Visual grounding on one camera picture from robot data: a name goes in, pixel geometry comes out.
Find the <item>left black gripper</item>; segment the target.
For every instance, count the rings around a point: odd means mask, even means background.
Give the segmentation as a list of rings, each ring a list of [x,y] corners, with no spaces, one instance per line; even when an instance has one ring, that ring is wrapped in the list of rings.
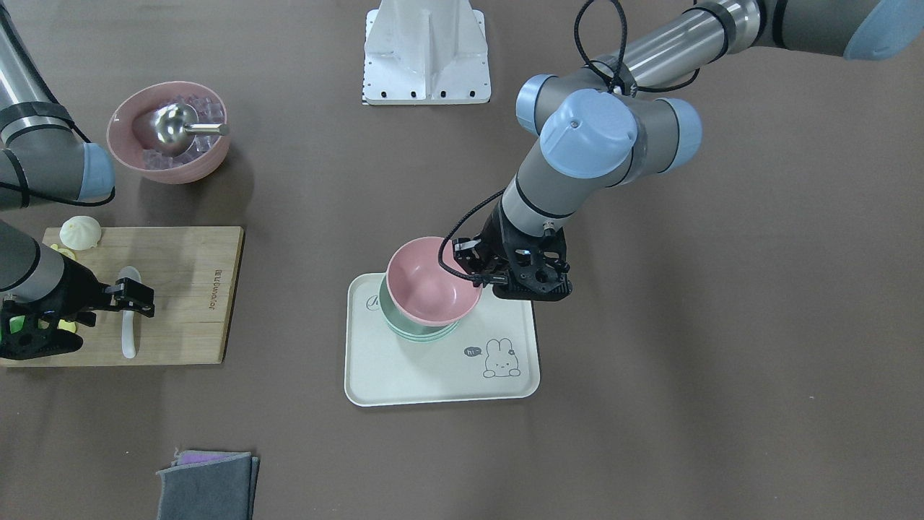
[[[571,294],[563,230],[522,233],[496,204],[478,238],[453,239],[453,258],[463,271],[476,271],[476,286],[492,285],[503,300],[557,302]]]

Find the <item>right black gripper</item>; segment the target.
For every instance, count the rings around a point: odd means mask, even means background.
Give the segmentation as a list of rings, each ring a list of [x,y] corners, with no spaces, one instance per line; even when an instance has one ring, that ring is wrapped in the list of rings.
[[[82,264],[61,256],[63,273],[56,286],[43,298],[29,303],[7,300],[2,306],[1,358],[30,360],[46,356],[79,351],[83,339],[76,333],[59,328],[65,319],[85,326],[95,326],[95,309],[108,306],[112,312],[134,312],[153,317],[153,303],[135,300],[153,300],[153,289],[122,277],[107,287]],[[115,299],[109,303],[109,296]]]

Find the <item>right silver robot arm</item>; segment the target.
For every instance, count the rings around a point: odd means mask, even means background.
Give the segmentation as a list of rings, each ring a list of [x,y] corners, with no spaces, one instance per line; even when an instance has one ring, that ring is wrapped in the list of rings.
[[[109,154],[77,127],[38,72],[9,10],[1,9],[1,181],[3,210],[62,203],[96,207],[112,200]],[[79,351],[83,340],[61,321],[92,328],[100,311],[152,317],[154,292],[92,270],[22,230],[1,225],[2,349],[7,360]]]

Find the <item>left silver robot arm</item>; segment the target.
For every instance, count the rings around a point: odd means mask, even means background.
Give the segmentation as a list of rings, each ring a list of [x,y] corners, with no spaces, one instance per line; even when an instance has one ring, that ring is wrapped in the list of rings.
[[[517,119],[535,143],[472,239],[448,236],[446,271],[511,300],[561,300],[564,226],[594,191],[680,167],[702,144],[690,103],[667,98],[705,65],[753,46],[847,60],[897,55],[922,32],[920,1],[699,1],[563,78],[530,78]]]

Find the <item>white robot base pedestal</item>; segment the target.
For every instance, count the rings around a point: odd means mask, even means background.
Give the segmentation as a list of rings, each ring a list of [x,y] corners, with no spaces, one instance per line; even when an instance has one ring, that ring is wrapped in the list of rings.
[[[365,18],[365,105],[469,105],[492,96],[484,14],[468,1],[383,1]]]

